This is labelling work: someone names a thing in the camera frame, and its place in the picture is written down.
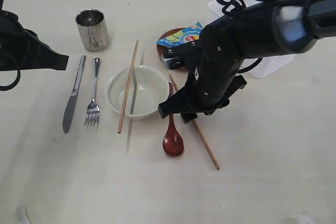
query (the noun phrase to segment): white basket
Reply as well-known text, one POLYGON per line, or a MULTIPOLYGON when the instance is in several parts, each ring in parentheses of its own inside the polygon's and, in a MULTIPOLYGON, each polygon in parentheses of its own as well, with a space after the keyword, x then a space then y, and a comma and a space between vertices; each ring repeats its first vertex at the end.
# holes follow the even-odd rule
MULTIPOLYGON (((246 6, 251 6, 254 4, 259 3, 255 0, 244 0, 246 6)), ((209 17, 208 22, 211 23, 215 21, 216 19, 223 16, 222 8, 223 6, 217 3, 217 1, 211 1, 208 3, 209 8, 209 17)), ((249 71, 252 76, 255 78, 262 78, 270 73, 273 73, 274 71, 282 68, 284 65, 288 64, 289 62, 294 59, 295 55, 284 55, 284 56, 273 56, 273 57, 266 57, 262 59, 261 63, 259 63, 255 68, 251 69, 249 71)), ((241 64, 240 68, 246 68, 249 65, 251 65, 253 62, 255 62, 256 59, 246 59, 244 60, 243 64, 241 64)))

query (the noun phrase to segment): fork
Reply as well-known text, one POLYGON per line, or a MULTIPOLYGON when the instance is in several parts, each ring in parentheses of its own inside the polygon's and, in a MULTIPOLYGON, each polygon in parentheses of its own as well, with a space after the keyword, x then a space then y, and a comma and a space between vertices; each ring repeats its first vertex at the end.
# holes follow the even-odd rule
POLYGON ((98 74, 99 74, 99 68, 100 68, 100 59, 94 58, 93 61, 93 92, 92 92, 92 99, 90 104, 88 105, 88 108, 86 109, 86 117, 84 126, 86 124, 90 124, 90 126, 99 125, 99 114, 100 109, 98 106, 98 103, 96 102, 96 95, 97 95, 97 81, 98 81, 98 74))

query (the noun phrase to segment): brown plate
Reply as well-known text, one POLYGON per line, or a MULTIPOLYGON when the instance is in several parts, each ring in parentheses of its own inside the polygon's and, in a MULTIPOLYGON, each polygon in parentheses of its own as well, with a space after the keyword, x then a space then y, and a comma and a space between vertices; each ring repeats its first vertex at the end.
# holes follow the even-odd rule
MULTIPOLYGON (((172 35, 178 31, 181 31, 184 28, 185 27, 180 27, 166 31, 163 35, 160 36, 159 40, 168 37, 169 35, 172 35)), ((156 51, 158 52, 157 55, 159 56, 160 60, 162 60, 161 56, 166 51, 166 49, 167 49, 166 47, 156 44, 156 51)), ((187 70, 187 68, 185 67, 180 67, 179 69, 187 70)))

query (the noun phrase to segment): red spoon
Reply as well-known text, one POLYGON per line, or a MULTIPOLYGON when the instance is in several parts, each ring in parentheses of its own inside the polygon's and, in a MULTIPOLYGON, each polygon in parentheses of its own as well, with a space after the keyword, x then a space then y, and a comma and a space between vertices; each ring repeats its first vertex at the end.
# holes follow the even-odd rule
MULTIPOLYGON (((173 85, 169 83, 169 97, 173 95, 173 92, 173 85)), ((183 153, 183 139, 175 128, 173 114, 169 115, 169 126, 166 135, 164 136, 162 147, 164 152, 171 157, 178 157, 183 153)))

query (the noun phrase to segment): white bowl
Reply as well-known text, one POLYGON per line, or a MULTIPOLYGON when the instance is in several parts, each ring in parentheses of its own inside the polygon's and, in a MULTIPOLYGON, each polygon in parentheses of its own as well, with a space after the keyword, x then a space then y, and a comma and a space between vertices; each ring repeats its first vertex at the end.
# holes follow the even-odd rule
MULTIPOLYGON (((129 71, 129 68, 120 71, 110 80, 105 91, 108 104, 119 114, 121 113, 129 71)), ((168 96, 169 83, 163 74, 151 67, 134 66, 125 116, 133 120, 145 119, 155 113, 159 103, 167 100, 168 96), (135 96, 134 81, 137 84, 135 96)))

